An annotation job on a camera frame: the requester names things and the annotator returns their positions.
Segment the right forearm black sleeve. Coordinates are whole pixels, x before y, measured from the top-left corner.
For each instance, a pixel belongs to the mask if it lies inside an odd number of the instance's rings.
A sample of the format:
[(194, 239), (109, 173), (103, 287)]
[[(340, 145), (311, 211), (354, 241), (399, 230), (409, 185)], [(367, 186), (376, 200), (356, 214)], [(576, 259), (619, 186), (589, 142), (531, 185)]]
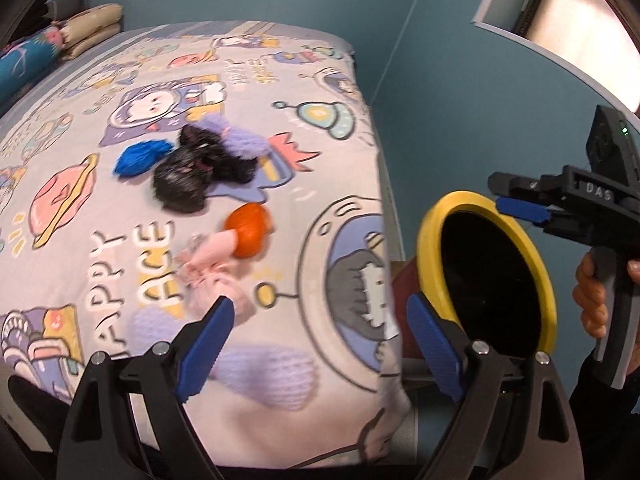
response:
[(602, 382), (600, 363), (587, 356), (570, 396), (586, 479), (639, 478), (639, 370), (621, 389)]

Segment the right hand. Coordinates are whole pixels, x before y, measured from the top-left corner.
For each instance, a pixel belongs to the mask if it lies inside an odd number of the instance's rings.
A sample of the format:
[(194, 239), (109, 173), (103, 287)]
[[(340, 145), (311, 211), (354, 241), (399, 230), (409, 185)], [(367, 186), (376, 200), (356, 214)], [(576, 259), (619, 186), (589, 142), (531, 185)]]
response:
[(573, 289), (573, 299), (582, 309), (582, 327), (591, 337), (602, 339), (608, 331), (606, 292), (602, 282), (596, 278), (596, 265), (590, 252), (587, 252), (579, 263), (575, 278), (577, 284)]

